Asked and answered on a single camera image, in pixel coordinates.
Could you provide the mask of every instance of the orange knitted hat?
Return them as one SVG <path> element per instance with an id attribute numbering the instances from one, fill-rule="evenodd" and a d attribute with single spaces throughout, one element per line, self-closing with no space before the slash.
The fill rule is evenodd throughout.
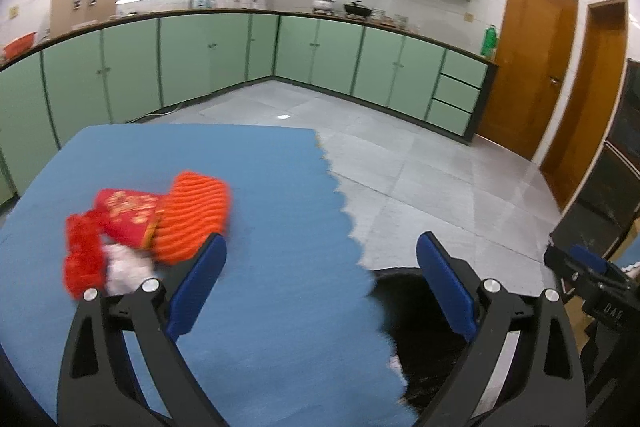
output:
<path id="1" fill-rule="evenodd" d="M 152 242 L 158 261 L 176 264 L 193 257 L 210 233 L 224 233 L 231 206 L 225 182 L 184 171 L 163 198 Z"/>

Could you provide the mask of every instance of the white cloth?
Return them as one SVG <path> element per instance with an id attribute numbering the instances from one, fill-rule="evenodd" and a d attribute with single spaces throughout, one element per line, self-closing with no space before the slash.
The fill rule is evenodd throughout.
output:
<path id="1" fill-rule="evenodd" d="M 107 293 L 122 295 L 134 292 L 146 279 L 154 277 L 151 257 L 142 250 L 118 243 L 102 247 L 107 256 Z"/>

